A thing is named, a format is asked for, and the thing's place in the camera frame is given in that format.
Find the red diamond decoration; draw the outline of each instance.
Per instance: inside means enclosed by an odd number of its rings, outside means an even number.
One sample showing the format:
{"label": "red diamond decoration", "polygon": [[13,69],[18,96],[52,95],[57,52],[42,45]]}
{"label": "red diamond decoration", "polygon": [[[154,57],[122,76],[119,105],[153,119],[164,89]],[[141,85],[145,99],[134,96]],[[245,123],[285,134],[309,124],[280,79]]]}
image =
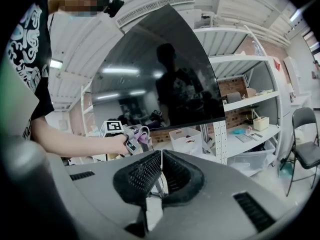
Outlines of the red diamond decoration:
{"label": "red diamond decoration", "polygon": [[274,60],[274,64],[275,64],[276,69],[280,72],[280,64],[275,59],[273,59],[273,60]]}

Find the chair seat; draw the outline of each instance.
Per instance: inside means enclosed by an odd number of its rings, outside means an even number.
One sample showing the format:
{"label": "chair seat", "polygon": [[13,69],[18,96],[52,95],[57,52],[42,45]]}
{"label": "chair seat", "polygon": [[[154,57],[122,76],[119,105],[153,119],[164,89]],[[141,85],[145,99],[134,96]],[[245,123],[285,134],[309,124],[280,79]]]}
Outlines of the chair seat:
{"label": "chair seat", "polygon": [[320,165],[320,147],[313,142],[306,142],[295,147],[295,154],[304,169]]}

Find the air vent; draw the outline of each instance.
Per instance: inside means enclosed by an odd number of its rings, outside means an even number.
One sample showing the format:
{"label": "air vent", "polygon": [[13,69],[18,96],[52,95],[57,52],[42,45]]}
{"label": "air vent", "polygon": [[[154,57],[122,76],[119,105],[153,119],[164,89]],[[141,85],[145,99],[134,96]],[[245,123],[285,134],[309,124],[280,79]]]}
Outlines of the air vent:
{"label": "air vent", "polygon": [[95,173],[93,171],[85,171],[85,172],[81,172],[81,173],[77,173],[77,174],[72,174],[72,175],[70,175],[70,178],[73,181],[77,181],[77,180],[81,180],[81,179],[90,177],[92,175],[95,175]]}
{"label": "air vent", "polygon": [[122,28],[124,25],[134,21],[135,19],[146,15],[148,13],[151,13],[167,4],[170,4],[172,6],[174,5],[180,5],[180,4],[189,4],[194,3],[195,0],[157,0],[150,3],[147,3],[141,7],[138,7],[135,10],[132,10],[131,12],[127,13],[126,15],[118,18],[116,20],[116,23],[119,28]]}
{"label": "air vent", "polygon": [[266,211],[247,192],[235,194],[233,198],[241,206],[258,232],[264,231],[275,223]]}

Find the chair backrest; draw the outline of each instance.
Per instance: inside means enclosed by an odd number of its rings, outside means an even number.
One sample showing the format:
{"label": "chair backrest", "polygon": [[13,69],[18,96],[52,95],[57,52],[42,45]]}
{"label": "chair backrest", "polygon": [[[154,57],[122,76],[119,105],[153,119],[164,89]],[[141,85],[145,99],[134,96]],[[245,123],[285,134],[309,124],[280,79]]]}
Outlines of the chair backrest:
{"label": "chair backrest", "polygon": [[292,125],[294,129],[308,124],[317,124],[316,115],[310,107],[302,107],[294,111],[292,116]]}

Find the television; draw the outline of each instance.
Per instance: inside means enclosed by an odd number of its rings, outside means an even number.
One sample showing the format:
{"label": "television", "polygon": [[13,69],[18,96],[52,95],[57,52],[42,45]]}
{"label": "television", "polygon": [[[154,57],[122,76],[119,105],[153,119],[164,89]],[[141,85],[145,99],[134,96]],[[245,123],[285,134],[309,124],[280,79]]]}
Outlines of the television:
{"label": "television", "polygon": [[170,5],[140,20],[112,48],[91,84],[103,121],[151,131],[225,120],[218,82],[193,30]]}

